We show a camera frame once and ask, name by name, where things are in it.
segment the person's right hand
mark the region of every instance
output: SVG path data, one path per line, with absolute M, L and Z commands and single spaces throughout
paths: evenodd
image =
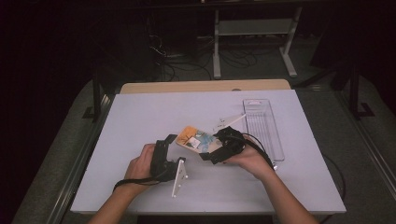
M 274 171 L 262 155 L 249 145 L 246 145 L 241 153 L 232 156 L 224 162 L 236 163 L 260 180 L 262 180 L 264 175 L 268 174 L 268 172 L 272 173 Z

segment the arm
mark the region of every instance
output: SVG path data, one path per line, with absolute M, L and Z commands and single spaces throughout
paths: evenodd
M 237 163 L 262 182 L 281 223 L 318 223 L 254 148 L 246 146 L 226 162 Z
M 149 167 L 154 147 L 154 144 L 145 145 L 140 156 L 131 160 L 125 179 L 142 179 L 150 176 Z M 132 200 L 148 187 L 138 184 L 117 187 L 89 223 L 118 223 Z

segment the dark background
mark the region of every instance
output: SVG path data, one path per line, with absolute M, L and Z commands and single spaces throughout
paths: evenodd
M 351 59 L 394 113 L 395 11 L 390 1 L 307 6 L 298 27 L 302 35 L 323 35 L 312 65 L 327 68 Z M 100 76 L 110 93 L 124 82 L 156 78 L 157 59 L 149 49 L 145 26 L 149 16 L 147 12 L 103 16 L 85 10 L 78 1 L 0 2 L 0 74 L 5 102 L 0 223 L 12 220 L 68 109 L 94 72 L 104 64 L 118 71 Z M 208 33 L 213 18 L 204 11 L 182 18 L 180 22 L 177 16 L 158 13 L 153 29 L 171 34 L 164 38 L 168 45 L 176 43 L 180 50 L 193 53 L 196 35 L 212 35 Z

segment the desk in background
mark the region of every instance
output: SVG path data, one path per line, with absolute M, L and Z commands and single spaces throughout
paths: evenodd
M 273 89 L 276 82 L 283 90 L 265 90 L 267 83 Z M 252 83 L 253 90 L 247 90 Z M 169 133 L 179 133 L 187 125 L 210 131 L 219 118 L 243 112 L 242 100 L 246 98 L 270 100 L 286 157 L 276 172 L 297 199 L 315 214 L 346 211 L 297 95 L 288 90 L 286 81 L 163 84 L 163 87 L 159 83 L 127 84 L 121 93 L 132 94 L 115 97 L 71 211 L 96 212 L 111 194 L 114 184 L 123 178 L 129 160 L 137 157 L 146 143 L 164 139 Z M 190 88 L 177 92 L 177 86 L 185 85 Z M 136 93 L 134 86 L 136 91 L 143 87 L 144 92 L 160 93 Z M 258 86 L 262 86 L 261 91 L 257 90 Z M 243 130 L 242 123 L 232 127 Z M 138 215 L 263 215 L 275 212 L 260 181 L 245 170 L 231 164 L 213 165 L 210 161 L 202 161 L 196 154 L 173 143 L 169 147 L 168 160 L 178 157 L 187 158 L 189 179 L 177 198 L 171 197 L 173 181 L 161 183 L 139 195 L 128 212 Z

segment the hand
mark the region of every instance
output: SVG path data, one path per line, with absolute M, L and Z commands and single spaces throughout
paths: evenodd
M 150 177 L 149 169 L 154 148 L 155 144 L 146 144 L 143 146 L 140 156 L 134 158 L 129 163 L 125 173 L 125 179 L 143 179 Z M 149 186 L 139 184 L 127 184 L 125 186 L 132 189 L 136 195 L 149 188 Z
M 241 153 L 232 156 L 224 162 L 236 163 L 260 180 L 264 178 L 265 174 L 274 171 L 262 155 L 249 145 L 246 145 Z

